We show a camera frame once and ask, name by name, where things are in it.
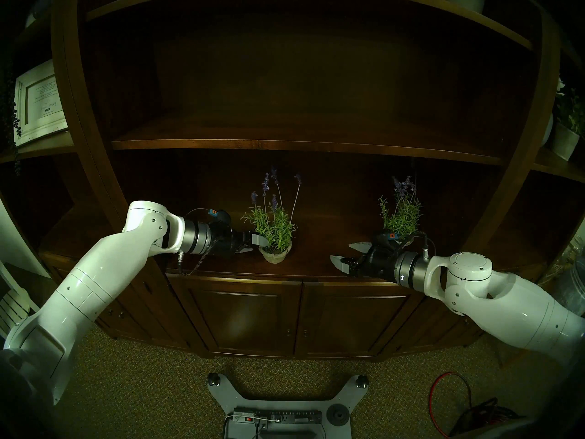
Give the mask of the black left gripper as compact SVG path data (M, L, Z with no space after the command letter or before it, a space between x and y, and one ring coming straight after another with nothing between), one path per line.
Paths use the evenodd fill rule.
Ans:
M253 246L268 247L270 241L256 233L250 231L235 231L231 227L211 227L211 246L210 254L218 256L231 256L251 252Z

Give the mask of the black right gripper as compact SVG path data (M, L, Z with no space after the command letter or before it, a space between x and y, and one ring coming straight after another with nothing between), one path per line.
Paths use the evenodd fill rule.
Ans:
M377 279L396 279L395 266L398 251L382 246L373 246L371 242L355 242L348 245L358 252L367 252L362 257L343 257L330 255L329 259L337 270L345 275L362 275Z

